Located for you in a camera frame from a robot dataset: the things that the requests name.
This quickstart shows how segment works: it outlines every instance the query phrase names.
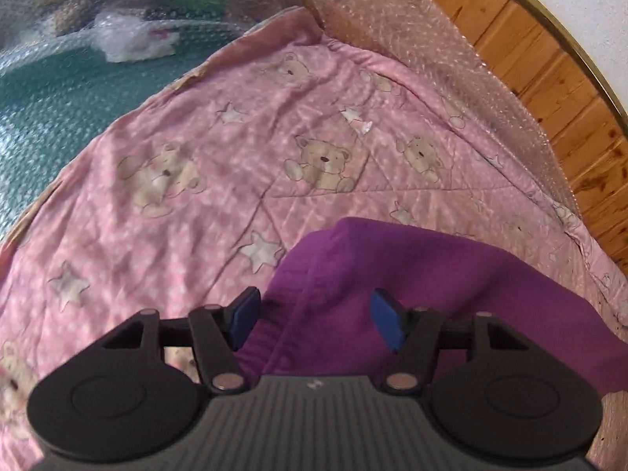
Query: quilted blanket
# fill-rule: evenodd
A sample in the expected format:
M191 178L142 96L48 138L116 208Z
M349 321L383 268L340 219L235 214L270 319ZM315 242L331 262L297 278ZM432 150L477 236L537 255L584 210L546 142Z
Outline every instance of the quilted blanket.
M24 417L39 377L141 308L264 291L301 237L347 216L503 248L626 340L626 278L489 129L291 9L115 121L5 239L0 467L39 456Z

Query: green surface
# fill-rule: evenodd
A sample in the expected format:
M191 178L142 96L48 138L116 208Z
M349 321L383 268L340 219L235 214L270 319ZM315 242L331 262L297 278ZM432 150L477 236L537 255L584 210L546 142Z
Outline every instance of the green surface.
M149 13L160 19L220 19L227 0L157 0L158 7Z
M95 136L236 38L182 29L177 53L110 64L75 49L0 77L0 236Z

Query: white plastic bag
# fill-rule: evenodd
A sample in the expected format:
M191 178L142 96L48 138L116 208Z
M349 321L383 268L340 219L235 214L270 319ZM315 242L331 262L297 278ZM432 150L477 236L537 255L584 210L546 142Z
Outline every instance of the white plastic bag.
M178 33L164 29L158 22L117 12L98 14L93 31L93 46L105 53L107 62L114 63L173 55L179 40Z

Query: white wall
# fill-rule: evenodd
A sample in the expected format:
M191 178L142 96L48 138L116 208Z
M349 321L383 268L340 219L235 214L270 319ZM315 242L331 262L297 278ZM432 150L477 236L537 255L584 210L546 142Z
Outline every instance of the white wall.
M539 0L591 57L628 110L628 0Z

